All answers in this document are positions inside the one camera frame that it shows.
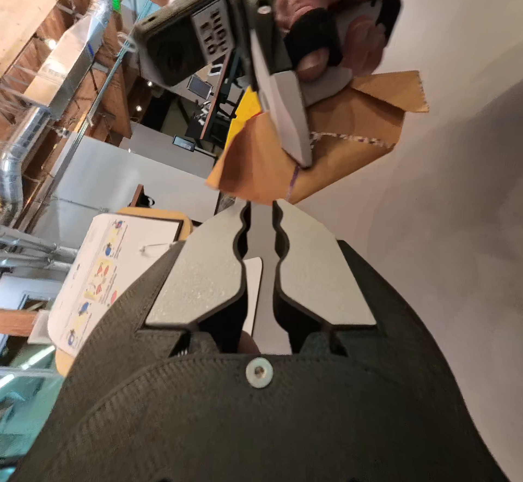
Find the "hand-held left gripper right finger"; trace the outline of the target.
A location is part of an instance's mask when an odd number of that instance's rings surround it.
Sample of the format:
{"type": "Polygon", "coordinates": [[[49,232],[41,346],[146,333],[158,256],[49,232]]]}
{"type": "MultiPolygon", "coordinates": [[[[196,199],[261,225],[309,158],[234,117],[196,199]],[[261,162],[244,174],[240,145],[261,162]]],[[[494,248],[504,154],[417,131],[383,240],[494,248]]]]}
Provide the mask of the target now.
{"type": "Polygon", "coordinates": [[[327,328],[376,326],[336,237],[284,199],[273,203],[277,291],[289,306],[327,328]]]}

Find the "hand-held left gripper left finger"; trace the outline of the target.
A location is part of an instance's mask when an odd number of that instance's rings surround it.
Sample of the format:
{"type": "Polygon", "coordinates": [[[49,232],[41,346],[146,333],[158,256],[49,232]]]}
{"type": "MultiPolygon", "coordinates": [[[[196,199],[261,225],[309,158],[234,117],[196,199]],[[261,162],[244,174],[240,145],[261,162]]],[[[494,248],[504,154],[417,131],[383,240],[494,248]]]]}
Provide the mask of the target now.
{"type": "Polygon", "coordinates": [[[246,233],[251,203],[236,202],[187,237],[145,324],[153,328],[196,328],[232,310],[232,328],[247,317],[246,233]]]}

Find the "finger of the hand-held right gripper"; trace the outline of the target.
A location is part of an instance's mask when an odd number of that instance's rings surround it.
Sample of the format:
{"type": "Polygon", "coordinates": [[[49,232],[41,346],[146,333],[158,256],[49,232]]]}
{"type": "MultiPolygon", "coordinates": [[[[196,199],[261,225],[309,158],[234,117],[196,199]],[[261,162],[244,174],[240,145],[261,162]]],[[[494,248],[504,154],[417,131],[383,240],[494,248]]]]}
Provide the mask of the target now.
{"type": "Polygon", "coordinates": [[[283,150],[302,168],[312,164],[309,126],[297,75],[292,70],[273,74],[265,61],[258,36],[250,31],[251,53],[258,96],[275,126],[283,150]]]}
{"type": "Polygon", "coordinates": [[[316,80],[301,81],[304,107],[336,95],[348,86],[353,78],[354,74],[350,68],[337,66],[328,67],[316,80]]]}

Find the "brown origami paper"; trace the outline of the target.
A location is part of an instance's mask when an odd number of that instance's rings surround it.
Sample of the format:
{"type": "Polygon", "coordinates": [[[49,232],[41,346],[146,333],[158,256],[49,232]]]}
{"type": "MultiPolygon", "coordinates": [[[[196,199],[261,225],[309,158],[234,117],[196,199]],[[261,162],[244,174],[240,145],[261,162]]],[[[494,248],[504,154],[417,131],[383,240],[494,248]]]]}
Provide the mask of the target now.
{"type": "Polygon", "coordinates": [[[240,123],[206,185],[258,204],[297,204],[391,152],[405,114],[428,111],[417,70],[356,77],[309,107],[311,167],[300,169],[282,149],[269,114],[257,113],[240,123]]]}

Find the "small tablet screen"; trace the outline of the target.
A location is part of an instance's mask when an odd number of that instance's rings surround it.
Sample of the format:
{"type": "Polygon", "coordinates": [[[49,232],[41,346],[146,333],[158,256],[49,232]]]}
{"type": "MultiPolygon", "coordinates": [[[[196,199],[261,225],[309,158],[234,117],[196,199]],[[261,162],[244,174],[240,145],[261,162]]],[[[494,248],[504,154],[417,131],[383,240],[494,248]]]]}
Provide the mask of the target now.
{"type": "Polygon", "coordinates": [[[207,101],[213,95],[213,85],[208,81],[202,80],[196,73],[190,76],[187,90],[204,101],[207,101]]]}

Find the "brown edged desk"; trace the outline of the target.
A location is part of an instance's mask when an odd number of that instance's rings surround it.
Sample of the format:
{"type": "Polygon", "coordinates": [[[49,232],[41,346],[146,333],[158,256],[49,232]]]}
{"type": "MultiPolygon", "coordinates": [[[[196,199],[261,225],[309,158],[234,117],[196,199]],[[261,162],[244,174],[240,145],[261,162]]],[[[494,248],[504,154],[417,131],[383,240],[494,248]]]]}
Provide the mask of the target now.
{"type": "Polygon", "coordinates": [[[202,128],[200,140],[210,141],[214,120],[220,110],[220,105],[225,103],[228,98],[234,76],[240,64],[241,57],[236,50],[226,54],[218,82],[214,88],[215,92],[202,128]]]}

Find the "silver air duct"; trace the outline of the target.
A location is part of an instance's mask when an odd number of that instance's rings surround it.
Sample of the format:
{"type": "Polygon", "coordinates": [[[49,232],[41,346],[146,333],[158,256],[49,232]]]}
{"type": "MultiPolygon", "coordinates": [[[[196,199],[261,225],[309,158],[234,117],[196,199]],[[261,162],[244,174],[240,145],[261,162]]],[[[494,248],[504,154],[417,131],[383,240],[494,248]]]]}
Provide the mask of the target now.
{"type": "Polygon", "coordinates": [[[62,35],[30,83],[32,106],[1,142],[1,225],[12,227],[20,216],[23,163],[47,124],[61,118],[91,68],[112,10],[112,0],[91,0],[86,14],[62,35]]]}

